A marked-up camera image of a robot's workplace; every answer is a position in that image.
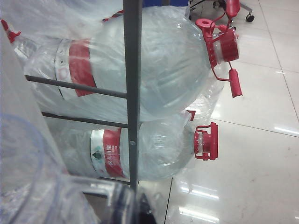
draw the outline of white label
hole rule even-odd
[[[101,176],[109,176],[105,168],[105,154],[103,146],[104,129],[93,130],[90,137],[90,156],[94,169]]]
[[[55,73],[57,81],[72,83],[69,67],[69,49],[71,40],[63,39],[58,47],[55,57]],[[60,92],[64,99],[77,98],[77,93],[74,89],[69,89],[59,86]]]

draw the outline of gray metal pole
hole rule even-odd
[[[100,89],[100,88],[92,87],[92,86],[88,86],[88,85],[81,85],[81,84],[77,84],[77,83],[67,83],[67,82],[57,81],[57,80],[53,80],[53,79],[41,78],[41,77],[36,77],[36,76],[28,76],[28,75],[25,75],[25,78],[28,81],[36,82],[36,83],[44,83],[44,84],[48,84],[48,85],[62,86],[65,88],[70,88],[70,89],[86,90],[86,91],[99,93],[99,94],[107,95],[107,96],[127,98],[126,93],[117,92],[117,91],[113,91],[113,90]]]
[[[128,141],[130,186],[138,185],[138,131],[140,99],[142,0],[123,0],[124,38],[127,80]]]

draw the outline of clear plastic wrap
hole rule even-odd
[[[68,175],[3,30],[1,44],[1,223],[131,223],[128,186]],[[82,192],[107,198],[103,217]]]
[[[229,66],[226,63],[222,63],[217,65],[214,70],[218,74],[221,74],[220,77],[225,77]],[[211,115],[224,85],[225,82],[217,80],[212,72],[209,73],[202,92],[197,99],[186,108],[186,110],[195,111],[194,122],[190,123],[193,129],[198,125],[209,125],[211,123]]]
[[[3,0],[1,18],[31,40],[45,36],[90,38],[102,28],[102,19],[122,9],[122,0]]]
[[[126,91],[122,16],[105,22],[101,31],[89,40],[47,39],[26,56],[20,52],[30,51],[23,49],[24,40],[18,38],[14,47],[20,57],[28,59],[24,65],[27,75]],[[210,70],[201,31],[184,17],[184,8],[143,9],[141,121],[164,118],[185,109],[202,91]],[[127,120],[124,99],[32,85],[44,112],[117,122]]]
[[[181,112],[165,119],[143,122],[139,131],[138,178],[158,180],[178,173],[194,156],[191,114]],[[54,139],[72,174],[129,178],[128,130],[84,131],[81,122],[72,129],[53,129]]]

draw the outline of bottle label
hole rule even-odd
[[[121,128],[117,131],[98,130],[91,135],[91,158],[96,171],[111,177],[123,177],[120,159]]]
[[[63,39],[55,56],[55,77],[57,81],[96,87],[90,59],[89,40],[72,41]],[[59,86],[64,99],[77,98],[93,92],[75,90]]]

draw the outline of red label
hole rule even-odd
[[[72,41],[69,49],[69,67],[73,83],[96,87],[89,61],[89,40]],[[78,97],[93,94],[86,90],[75,90]]]
[[[121,128],[117,131],[105,130],[103,146],[105,154],[105,167],[111,177],[123,176],[120,159]]]

